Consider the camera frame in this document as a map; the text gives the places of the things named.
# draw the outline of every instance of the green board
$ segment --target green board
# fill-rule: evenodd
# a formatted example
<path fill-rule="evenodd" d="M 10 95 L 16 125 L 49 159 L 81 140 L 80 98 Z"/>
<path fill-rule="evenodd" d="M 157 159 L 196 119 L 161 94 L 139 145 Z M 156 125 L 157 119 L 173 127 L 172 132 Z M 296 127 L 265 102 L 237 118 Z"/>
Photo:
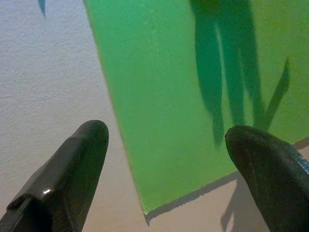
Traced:
<path fill-rule="evenodd" d="M 145 214 L 236 168 L 224 134 L 309 134 L 307 0 L 85 0 Z"/>

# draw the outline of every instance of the textured wall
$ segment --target textured wall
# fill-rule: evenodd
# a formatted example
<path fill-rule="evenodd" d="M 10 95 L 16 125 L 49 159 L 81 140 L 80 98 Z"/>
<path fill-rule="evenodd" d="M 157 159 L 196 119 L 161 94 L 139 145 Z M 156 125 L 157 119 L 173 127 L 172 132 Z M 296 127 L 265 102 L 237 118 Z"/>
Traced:
<path fill-rule="evenodd" d="M 238 175 L 237 188 L 222 184 L 147 225 L 83 3 L 45 7 L 44 17 L 35 0 L 0 1 L 0 216 L 80 124 L 100 119 L 110 144 L 85 232 L 267 231 Z"/>

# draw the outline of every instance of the white wall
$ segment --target white wall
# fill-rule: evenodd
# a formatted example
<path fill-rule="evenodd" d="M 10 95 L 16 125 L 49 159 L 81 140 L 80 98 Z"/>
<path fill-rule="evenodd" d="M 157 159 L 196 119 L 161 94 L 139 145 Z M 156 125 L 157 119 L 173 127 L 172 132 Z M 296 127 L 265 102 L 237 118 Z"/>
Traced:
<path fill-rule="evenodd" d="M 31 174 L 83 122 L 110 144 L 85 232 L 267 231 L 239 179 L 147 225 L 129 171 L 82 0 L 0 1 L 0 216 Z"/>

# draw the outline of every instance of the green panel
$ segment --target green panel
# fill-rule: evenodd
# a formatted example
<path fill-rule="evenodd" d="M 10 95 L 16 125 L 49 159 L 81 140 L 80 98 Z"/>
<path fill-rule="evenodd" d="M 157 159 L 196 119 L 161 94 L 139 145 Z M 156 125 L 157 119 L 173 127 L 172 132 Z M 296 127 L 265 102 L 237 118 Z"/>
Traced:
<path fill-rule="evenodd" d="M 307 0 L 85 0 L 147 214 L 236 168 L 224 134 L 308 136 Z"/>

